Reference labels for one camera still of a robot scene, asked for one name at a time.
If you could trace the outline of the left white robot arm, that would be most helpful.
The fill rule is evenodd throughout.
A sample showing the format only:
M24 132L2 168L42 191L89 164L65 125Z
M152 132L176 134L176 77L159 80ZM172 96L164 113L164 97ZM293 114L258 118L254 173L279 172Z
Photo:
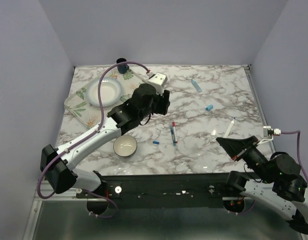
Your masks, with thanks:
M138 127L151 114L166 115L169 106L169 90L159 95L152 85L142 83L130 99L114 107L98 125L66 144L45 146L40 160L42 176L55 194L77 188L87 190L95 198L101 197L105 191L101 175L78 169L77 165L104 144Z

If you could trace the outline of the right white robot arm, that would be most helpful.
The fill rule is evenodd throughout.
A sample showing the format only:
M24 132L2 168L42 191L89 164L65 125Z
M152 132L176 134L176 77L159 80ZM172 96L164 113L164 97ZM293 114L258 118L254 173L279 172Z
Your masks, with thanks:
M231 171L224 191L240 194L259 202L280 215L293 230L308 235L308 183L301 176L301 166L286 152L275 152L267 159L259 150L256 136L245 139L218 137L218 144L233 161L244 160L258 176Z

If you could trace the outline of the white marker red tip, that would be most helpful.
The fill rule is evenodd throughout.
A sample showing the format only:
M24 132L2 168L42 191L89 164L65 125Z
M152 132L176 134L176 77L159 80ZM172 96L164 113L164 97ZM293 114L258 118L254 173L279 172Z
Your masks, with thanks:
M174 135L174 142L177 144L178 138L177 138L177 132L176 132L176 124L174 121L172 122L172 129L173 129L173 135Z

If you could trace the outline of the blue gel pen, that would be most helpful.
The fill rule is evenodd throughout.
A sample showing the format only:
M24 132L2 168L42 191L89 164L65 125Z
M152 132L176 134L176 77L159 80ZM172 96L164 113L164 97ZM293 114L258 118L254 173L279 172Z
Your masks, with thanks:
M173 126L170 126L170 131L171 131L171 137L172 137L173 145L176 146L176 139L175 139Z

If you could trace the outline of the white marker blue tip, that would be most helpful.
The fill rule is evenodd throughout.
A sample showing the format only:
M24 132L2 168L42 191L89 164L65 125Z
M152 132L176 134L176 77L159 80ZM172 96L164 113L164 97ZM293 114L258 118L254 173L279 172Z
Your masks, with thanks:
M232 119L232 121L229 123L228 128L226 129L226 131L223 135L224 138L227 138L229 136L229 134L230 134L230 132L231 132L231 130L232 130L234 124L235 124L235 121L236 121L236 118L234 117Z

